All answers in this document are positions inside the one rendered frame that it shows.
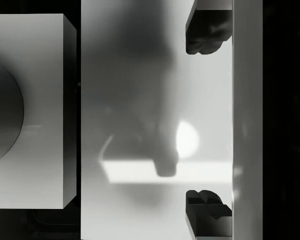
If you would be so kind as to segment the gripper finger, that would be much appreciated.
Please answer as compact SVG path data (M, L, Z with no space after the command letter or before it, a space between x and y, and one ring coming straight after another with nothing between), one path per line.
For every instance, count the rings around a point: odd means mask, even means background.
M188 190L186 222L192 240L233 240L232 210L210 190Z
M213 54L232 34L232 0L194 0L185 25L188 55Z

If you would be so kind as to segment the black stove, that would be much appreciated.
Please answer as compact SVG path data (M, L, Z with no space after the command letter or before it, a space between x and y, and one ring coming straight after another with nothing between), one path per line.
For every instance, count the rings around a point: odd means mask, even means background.
M0 0L0 240L193 240L186 192L230 198L232 46L188 54L193 2Z

